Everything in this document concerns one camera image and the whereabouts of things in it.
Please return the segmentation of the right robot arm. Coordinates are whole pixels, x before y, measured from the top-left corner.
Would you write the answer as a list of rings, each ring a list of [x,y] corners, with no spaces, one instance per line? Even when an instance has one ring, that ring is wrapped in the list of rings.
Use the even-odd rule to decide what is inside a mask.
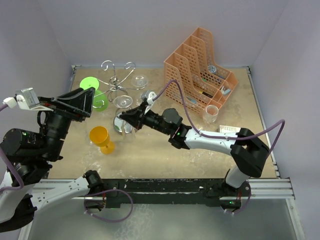
[[[147,126],[169,136],[168,142],[177,149],[210,150],[231,156],[235,166],[227,172],[222,183],[222,190],[228,196],[235,195],[249,178],[261,177],[270,150],[247,128],[231,133],[196,131],[183,123],[175,108],[167,108],[162,114],[157,114],[147,110],[143,103],[123,111],[119,118],[136,130]]]

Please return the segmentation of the pink tinted wine glass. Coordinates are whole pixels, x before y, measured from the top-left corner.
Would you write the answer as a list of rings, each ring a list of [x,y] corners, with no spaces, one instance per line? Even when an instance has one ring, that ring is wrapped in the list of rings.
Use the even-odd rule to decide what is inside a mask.
[[[202,119],[205,123],[212,124],[214,123],[219,114],[219,109],[215,105],[208,105],[203,112]]]

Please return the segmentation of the green plastic goblet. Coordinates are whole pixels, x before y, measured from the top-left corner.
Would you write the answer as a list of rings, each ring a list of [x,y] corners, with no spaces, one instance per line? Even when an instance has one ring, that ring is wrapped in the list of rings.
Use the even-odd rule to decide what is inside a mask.
[[[94,88],[94,98],[93,98],[93,109],[97,112],[102,112],[106,110],[109,106],[109,100],[107,99],[106,95],[99,90],[100,82],[97,78],[93,76],[88,76],[83,78],[80,81],[79,87],[86,90],[89,88]]]

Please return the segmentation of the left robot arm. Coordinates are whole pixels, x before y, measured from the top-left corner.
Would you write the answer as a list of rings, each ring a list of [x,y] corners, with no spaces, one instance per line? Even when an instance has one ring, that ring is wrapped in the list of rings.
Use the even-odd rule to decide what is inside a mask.
[[[52,168],[62,159],[61,151],[72,122],[90,117],[95,88],[77,88],[57,97],[37,96],[33,88],[17,90],[6,98],[2,108],[18,106],[36,111],[38,132],[10,129],[0,144],[0,157],[6,172],[0,185],[0,230],[10,232],[31,223],[43,210],[74,197],[98,196],[104,183],[95,170],[43,193],[32,193]]]

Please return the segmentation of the white card box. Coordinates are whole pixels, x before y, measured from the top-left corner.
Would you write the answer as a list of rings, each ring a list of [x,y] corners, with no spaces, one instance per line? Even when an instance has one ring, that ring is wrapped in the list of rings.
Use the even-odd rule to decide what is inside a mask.
[[[228,126],[228,125],[219,126],[220,133],[238,133],[240,130],[241,128],[236,126]]]

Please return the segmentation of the orange plastic file organizer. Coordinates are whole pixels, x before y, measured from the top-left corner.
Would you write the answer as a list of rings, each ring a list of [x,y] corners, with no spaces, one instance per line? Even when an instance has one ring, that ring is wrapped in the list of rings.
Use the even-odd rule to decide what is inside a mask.
[[[198,27],[165,61],[164,96],[202,116],[205,108],[220,109],[238,85],[235,74],[214,60],[210,31]]]

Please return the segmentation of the orange plastic goblet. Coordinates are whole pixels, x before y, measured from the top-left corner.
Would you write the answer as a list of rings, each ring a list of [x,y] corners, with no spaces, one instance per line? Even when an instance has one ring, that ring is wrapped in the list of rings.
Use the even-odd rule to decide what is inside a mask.
[[[96,126],[89,132],[89,138],[99,147],[102,154],[108,155],[115,150],[115,144],[110,140],[108,130],[104,126]]]

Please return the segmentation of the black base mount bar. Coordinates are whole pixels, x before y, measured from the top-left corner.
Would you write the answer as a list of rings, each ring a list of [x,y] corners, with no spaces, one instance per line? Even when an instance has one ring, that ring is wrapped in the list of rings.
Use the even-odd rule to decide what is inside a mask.
[[[106,208],[122,204],[205,205],[238,209],[240,198],[249,195],[248,185],[233,188],[223,178],[189,179],[103,179],[89,196],[106,197]]]

